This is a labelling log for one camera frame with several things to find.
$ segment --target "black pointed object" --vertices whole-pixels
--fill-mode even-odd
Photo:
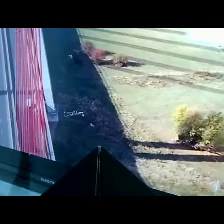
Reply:
[[[42,196],[174,196],[148,187],[103,148],[93,150]]]

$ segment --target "lawn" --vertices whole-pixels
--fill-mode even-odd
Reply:
[[[195,46],[177,33],[104,30],[109,32],[79,29],[81,39],[96,48],[143,63],[127,68],[99,66],[140,176],[150,186],[178,195],[214,195],[220,180],[216,194],[224,194],[223,157],[175,144],[171,121],[180,104],[196,106],[204,113],[224,112],[223,53]]]

